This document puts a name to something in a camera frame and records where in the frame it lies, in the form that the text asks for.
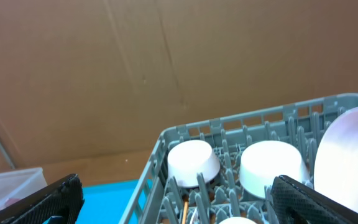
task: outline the clear plastic container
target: clear plastic container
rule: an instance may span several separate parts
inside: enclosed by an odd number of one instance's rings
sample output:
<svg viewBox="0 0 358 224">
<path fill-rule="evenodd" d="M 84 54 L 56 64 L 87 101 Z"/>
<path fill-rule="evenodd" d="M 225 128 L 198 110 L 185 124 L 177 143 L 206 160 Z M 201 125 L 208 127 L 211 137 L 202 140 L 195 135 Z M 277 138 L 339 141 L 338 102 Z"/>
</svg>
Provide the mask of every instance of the clear plastic container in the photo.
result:
<svg viewBox="0 0 358 224">
<path fill-rule="evenodd" d="M 0 210 L 47 186 L 42 168 L 0 174 Z"/>
</svg>

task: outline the white cup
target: white cup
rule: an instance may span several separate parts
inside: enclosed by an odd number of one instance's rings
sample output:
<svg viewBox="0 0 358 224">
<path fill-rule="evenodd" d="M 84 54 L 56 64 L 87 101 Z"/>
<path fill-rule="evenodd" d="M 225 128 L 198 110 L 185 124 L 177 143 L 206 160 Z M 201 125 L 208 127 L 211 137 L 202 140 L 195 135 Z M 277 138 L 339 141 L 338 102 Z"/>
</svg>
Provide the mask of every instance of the white cup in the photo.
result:
<svg viewBox="0 0 358 224">
<path fill-rule="evenodd" d="M 358 108 L 325 132 L 314 164 L 314 189 L 358 213 Z"/>
<path fill-rule="evenodd" d="M 221 164 L 212 147 L 202 140 L 178 144 L 168 153 L 168 178 L 175 177 L 179 187 L 197 187 L 197 173 L 207 183 L 219 173 Z"/>
<path fill-rule="evenodd" d="M 299 182 L 310 180 L 308 169 L 298 149 L 281 141 L 261 141 L 249 146 L 241 155 L 240 183 L 246 191 L 265 198 L 265 186 L 274 178 L 287 175 Z"/>
<path fill-rule="evenodd" d="M 256 224 L 256 222 L 244 217 L 231 217 L 221 221 L 220 224 Z"/>
</svg>

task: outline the cardboard wall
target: cardboard wall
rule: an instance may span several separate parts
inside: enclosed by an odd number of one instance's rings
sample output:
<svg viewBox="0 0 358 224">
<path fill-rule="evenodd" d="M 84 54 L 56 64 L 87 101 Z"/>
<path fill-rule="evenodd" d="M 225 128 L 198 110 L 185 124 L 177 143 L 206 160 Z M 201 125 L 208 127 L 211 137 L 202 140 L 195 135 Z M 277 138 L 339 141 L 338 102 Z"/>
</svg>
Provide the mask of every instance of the cardboard wall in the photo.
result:
<svg viewBox="0 0 358 224">
<path fill-rule="evenodd" d="M 358 1 L 0 0 L 0 138 L 18 167 L 344 92 Z"/>
</svg>

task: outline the gray plastic grid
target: gray plastic grid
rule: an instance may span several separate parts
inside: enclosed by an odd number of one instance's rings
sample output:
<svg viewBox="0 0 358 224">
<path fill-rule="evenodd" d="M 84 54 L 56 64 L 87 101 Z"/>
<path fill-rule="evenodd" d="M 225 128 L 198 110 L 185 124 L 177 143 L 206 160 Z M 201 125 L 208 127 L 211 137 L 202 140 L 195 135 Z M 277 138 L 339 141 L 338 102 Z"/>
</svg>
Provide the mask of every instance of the gray plastic grid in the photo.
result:
<svg viewBox="0 0 358 224">
<path fill-rule="evenodd" d="M 242 152 L 263 140 L 288 142 L 306 161 L 312 183 L 304 184 L 313 187 L 314 160 L 325 130 L 340 114 L 357 106 L 358 93 L 346 93 L 168 128 L 157 140 L 120 223 L 181 223 L 183 197 L 189 201 L 186 223 L 195 209 L 202 223 L 219 223 L 238 216 L 257 223 L 278 223 L 270 187 L 265 189 L 266 200 L 260 200 L 239 183 Z M 255 118 L 259 124 L 247 125 L 246 121 Z M 228 123 L 238 123 L 238 127 L 225 129 Z M 210 183 L 205 184 L 202 174 L 198 174 L 199 187 L 183 189 L 174 178 L 167 180 L 167 155 L 180 142 L 192 139 L 204 140 L 213 147 L 221 170 Z M 152 181 L 151 188 L 147 179 Z M 141 194 L 146 196 L 143 208 L 139 203 Z"/>
</svg>

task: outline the teal surface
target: teal surface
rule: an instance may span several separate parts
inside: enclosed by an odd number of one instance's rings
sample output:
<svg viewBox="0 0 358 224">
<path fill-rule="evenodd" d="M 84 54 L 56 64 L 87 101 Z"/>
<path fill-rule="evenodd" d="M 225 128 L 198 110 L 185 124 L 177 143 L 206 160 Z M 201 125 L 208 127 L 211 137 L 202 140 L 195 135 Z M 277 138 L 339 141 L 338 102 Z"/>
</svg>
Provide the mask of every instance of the teal surface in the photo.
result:
<svg viewBox="0 0 358 224">
<path fill-rule="evenodd" d="M 84 187 L 85 203 L 77 223 L 119 223 L 137 182 L 138 180 L 132 180 Z M 145 200 L 145 195 L 140 195 L 139 203 L 142 208 Z M 130 223 L 137 223 L 134 215 Z"/>
</svg>

